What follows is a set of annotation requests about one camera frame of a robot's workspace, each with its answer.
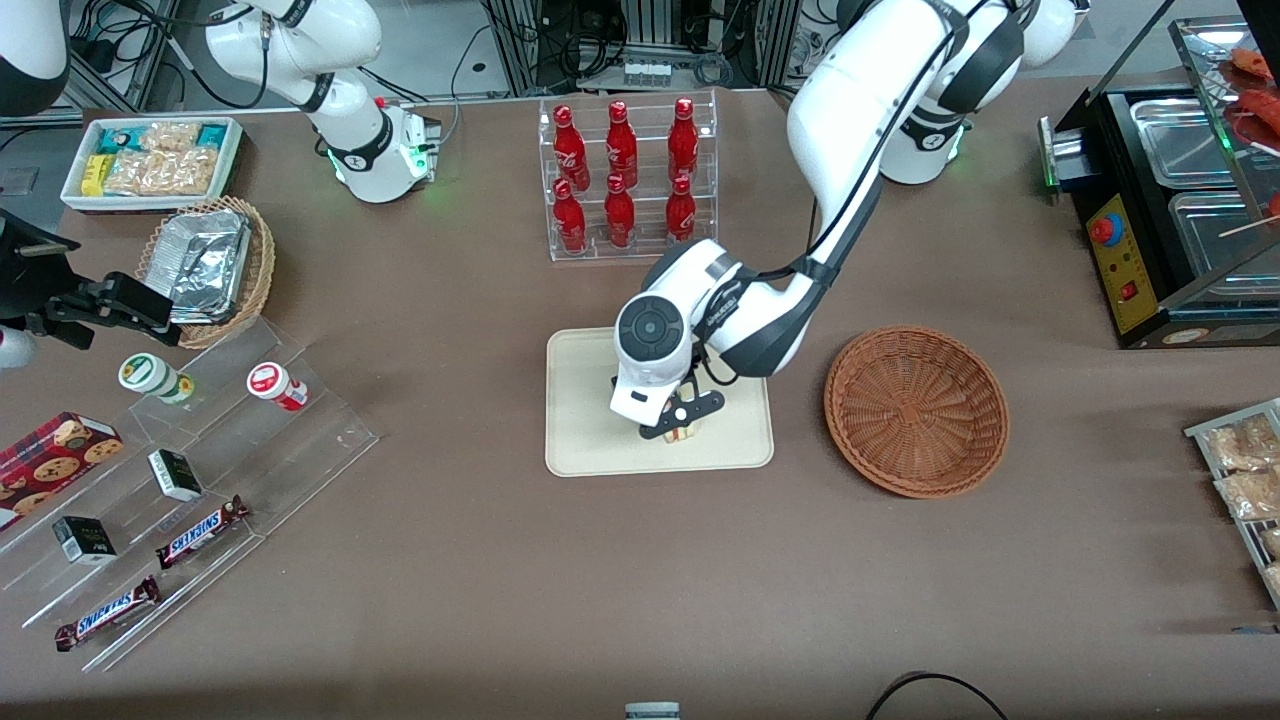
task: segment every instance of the beige tray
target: beige tray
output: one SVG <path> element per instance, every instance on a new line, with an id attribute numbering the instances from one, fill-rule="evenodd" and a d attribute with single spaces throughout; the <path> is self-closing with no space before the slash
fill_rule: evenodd
<path id="1" fill-rule="evenodd" d="M 716 365 L 727 374 L 723 365 Z M 613 328 L 561 331 L 547 342 L 547 468 L 562 477 L 759 468 L 773 457 L 769 397 L 762 378 L 728 387 L 724 409 L 689 439 L 641 439 L 636 424 L 609 410 L 618 373 Z"/>

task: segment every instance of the coca-cola bottle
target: coca-cola bottle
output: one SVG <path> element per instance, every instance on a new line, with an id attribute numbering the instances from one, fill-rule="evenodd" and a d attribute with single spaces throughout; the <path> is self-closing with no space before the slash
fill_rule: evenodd
<path id="1" fill-rule="evenodd" d="M 604 199 L 604 217 L 609 222 L 609 242 L 614 247 L 631 247 L 635 237 L 636 206 L 627 193 L 622 173 L 609 174 L 609 196 Z"/>
<path id="2" fill-rule="evenodd" d="M 581 255 L 586 250 L 586 217 L 582 215 L 582 206 L 573 197 L 573 188 L 567 179 L 556 178 L 552 191 L 556 193 L 552 215 L 556 217 L 556 231 L 564 252 Z"/>
<path id="3" fill-rule="evenodd" d="M 676 122 L 667 136 L 667 174 L 672 182 L 681 173 L 692 181 L 698 174 L 698 128 L 694 126 L 694 101 L 676 100 Z"/>
<path id="4" fill-rule="evenodd" d="M 621 100 L 609 102 L 609 135 L 604 138 L 609 151 L 609 172 L 622 176 L 627 187 L 640 182 L 640 158 L 636 151 L 636 131 L 627 122 L 627 104 Z"/>
<path id="5" fill-rule="evenodd" d="M 585 192 L 591 187 L 591 172 L 586 168 L 582 133 L 573 127 L 573 111 L 568 105 L 557 105 L 552 117 L 556 118 L 556 164 L 561 176 L 573 183 L 573 190 Z"/>
<path id="6" fill-rule="evenodd" d="M 694 214 L 698 204 L 689 195 L 689 176 L 681 173 L 671 183 L 667 199 L 667 243 L 689 242 L 694 237 Z"/>

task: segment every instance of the clear acrylic display stand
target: clear acrylic display stand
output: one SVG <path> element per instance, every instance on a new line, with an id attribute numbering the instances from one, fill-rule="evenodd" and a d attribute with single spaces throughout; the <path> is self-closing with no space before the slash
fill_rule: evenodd
<path id="1" fill-rule="evenodd" d="M 306 383 L 310 400 L 302 410 L 287 413 L 248 395 L 248 370 L 266 360 Z M 140 400 L 114 423 L 125 443 L 114 465 L 73 484 L 45 502 L 37 518 L 0 537 L 0 602 L 22 618 L 23 628 L 47 635 L 49 652 L 55 652 L 59 626 L 155 575 L 160 605 L 134 610 L 68 653 L 86 673 L 119 662 L 378 442 L 315 374 L 303 348 L 261 318 L 183 372 L 196 380 L 191 397 L 180 405 Z M 147 464 L 147 455 L 160 447 L 187 456 L 204 487 L 200 500 L 161 495 Z M 252 514 L 161 570 L 156 548 L 236 495 Z M 118 557 L 101 566 L 69 564 L 51 528 L 63 515 L 99 519 Z"/>
<path id="2" fill-rule="evenodd" d="M 719 190 L 716 164 L 717 113 L 712 92 L 653 92 L 604 97 L 571 97 L 543 100 L 539 104 L 538 151 L 543 172 L 543 204 L 547 206 L 547 237 L 552 260 L 627 260 L 655 258 L 667 250 L 667 199 L 671 197 L 671 178 L 667 176 L 667 135 L 676 117 L 676 100 L 694 101 L 694 124 L 698 126 L 698 173 L 692 178 L 690 195 L 698 205 L 694 217 L 694 237 L 690 242 L 717 238 L 717 204 Z M 609 133 L 608 100 L 623 100 L 627 115 L 636 132 L 640 159 L 640 182 L 630 190 L 636 208 L 635 240 L 626 250 L 609 242 L 604 218 L 604 199 L 608 195 L 605 178 L 609 161 L 604 138 Z M 586 215 L 586 251 L 570 255 L 556 231 L 552 206 L 556 196 L 552 183 L 559 176 L 556 164 L 556 123 L 552 110 L 568 105 L 573 110 L 573 124 L 586 142 L 586 164 L 591 170 L 591 186 L 577 193 Z"/>

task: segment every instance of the small white box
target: small white box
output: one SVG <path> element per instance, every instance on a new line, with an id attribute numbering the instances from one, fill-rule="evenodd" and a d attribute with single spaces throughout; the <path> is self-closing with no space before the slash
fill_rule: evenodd
<path id="1" fill-rule="evenodd" d="M 152 122 L 200 123 L 227 127 L 227 135 L 223 136 L 223 145 L 218 149 L 218 164 L 214 165 L 214 178 L 209 182 L 209 191 L 204 195 L 159 195 L 147 197 L 82 195 L 81 181 L 84 178 L 84 165 L 88 163 L 90 155 L 93 155 L 97 150 L 102 133 L 113 129 L 145 126 Z M 227 181 L 230 178 L 232 165 L 236 163 L 236 151 L 239 149 L 241 135 L 239 123 L 227 115 L 164 115 L 93 120 L 84 128 L 84 137 L 81 138 L 76 159 L 72 161 L 72 169 L 67 172 L 67 182 L 63 183 L 61 192 L 63 202 L 68 208 L 82 213 L 146 213 L 177 210 L 216 200 L 221 197 L 223 191 L 227 188 Z"/>

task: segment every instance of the wicker basket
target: wicker basket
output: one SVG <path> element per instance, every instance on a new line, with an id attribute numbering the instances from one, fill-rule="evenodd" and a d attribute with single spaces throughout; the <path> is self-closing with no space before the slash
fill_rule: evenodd
<path id="1" fill-rule="evenodd" d="M 929 328 L 893 325 L 854 338 L 832 363 L 823 395 L 845 459 L 908 497 L 973 489 L 1005 455 L 1009 406 L 991 368 Z"/>
<path id="2" fill-rule="evenodd" d="M 188 350 L 204 350 L 230 334 L 244 322 L 256 318 L 262 311 L 262 306 L 266 305 L 266 295 L 271 290 L 271 272 L 275 269 L 275 241 L 271 238 L 271 228 L 266 227 L 262 215 L 248 202 L 238 197 L 219 197 L 211 202 L 184 208 L 177 215 L 212 213 L 214 210 L 236 210 L 243 214 L 252 220 L 253 234 L 250 238 L 250 255 L 244 260 L 244 274 L 241 278 L 239 295 L 236 299 L 236 315 L 220 325 L 182 325 L 182 340 L 178 345 Z M 164 223 L 160 223 L 160 227 L 151 233 L 151 241 L 142 251 L 142 260 L 138 261 L 138 269 L 133 272 L 133 277 L 138 279 L 146 277 L 161 227 Z"/>

